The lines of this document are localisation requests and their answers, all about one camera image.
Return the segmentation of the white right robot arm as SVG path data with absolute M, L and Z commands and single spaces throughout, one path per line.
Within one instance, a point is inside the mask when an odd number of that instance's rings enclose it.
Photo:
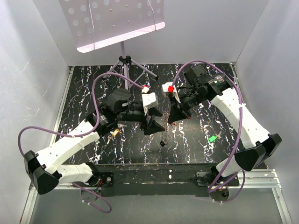
M 244 147 L 244 151 L 233 152 L 232 156 L 212 167 L 211 174 L 205 175 L 204 181 L 211 177 L 212 182 L 220 186 L 233 174 L 241 170 L 251 171 L 273 155 L 282 138 L 277 133 L 271 134 L 259 124 L 225 74 L 209 75 L 197 65 L 184 76 L 189 84 L 189 91 L 184 94 L 180 94 L 171 82 L 162 85 L 163 93 L 171 102 L 168 123 L 189 119 L 191 108 L 209 101 L 226 117 Z

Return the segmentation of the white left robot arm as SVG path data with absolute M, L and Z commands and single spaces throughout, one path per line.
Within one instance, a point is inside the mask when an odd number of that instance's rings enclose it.
M 24 155 L 26 173 L 40 195 L 52 191 L 57 185 L 83 182 L 93 187 L 106 184 L 112 173 L 97 170 L 91 162 L 80 165 L 63 165 L 75 153 L 108 134 L 110 138 L 118 131 L 120 121 L 139 122 L 144 135 L 163 132 L 165 129 L 154 117 L 161 117 L 157 109 L 155 93 L 142 93 L 140 102 L 130 101 L 131 93 L 126 89 L 116 89 L 106 102 L 98 105 L 80 124 L 49 147 L 38 152 L 28 151 Z

